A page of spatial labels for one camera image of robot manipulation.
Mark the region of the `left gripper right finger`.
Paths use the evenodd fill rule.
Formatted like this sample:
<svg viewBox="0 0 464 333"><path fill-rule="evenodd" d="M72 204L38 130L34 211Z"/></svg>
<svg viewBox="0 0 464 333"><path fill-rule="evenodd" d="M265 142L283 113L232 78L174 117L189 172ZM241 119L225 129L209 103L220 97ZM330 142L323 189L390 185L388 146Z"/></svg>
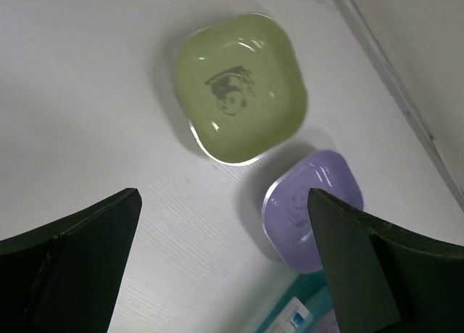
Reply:
<svg viewBox="0 0 464 333"><path fill-rule="evenodd" d="M462 332L463 247L348 205L307 202L341 332Z"/></svg>

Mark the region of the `green square plate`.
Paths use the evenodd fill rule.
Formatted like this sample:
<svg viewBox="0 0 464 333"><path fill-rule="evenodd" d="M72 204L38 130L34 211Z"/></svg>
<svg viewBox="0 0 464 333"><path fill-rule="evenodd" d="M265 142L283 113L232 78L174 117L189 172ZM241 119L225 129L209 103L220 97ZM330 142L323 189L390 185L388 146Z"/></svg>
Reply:
<svg viewBox="0 0 464 333"><path fill-rule="evenodd" d="M173 63L173 87L200 149L248 165L302 126L308 95L285 30L260 13L192 33Z"/></svg>

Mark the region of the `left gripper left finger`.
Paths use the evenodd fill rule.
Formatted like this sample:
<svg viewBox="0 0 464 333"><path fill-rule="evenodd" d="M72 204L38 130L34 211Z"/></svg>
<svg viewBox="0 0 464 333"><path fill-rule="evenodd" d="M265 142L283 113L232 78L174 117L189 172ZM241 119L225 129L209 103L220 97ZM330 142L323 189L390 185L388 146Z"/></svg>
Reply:
<svg viewBox="0 0 464 333"><path fill-rule="evenodd" d="M2 332L107 332L142 200L127 188L1 241Z"/></svg>

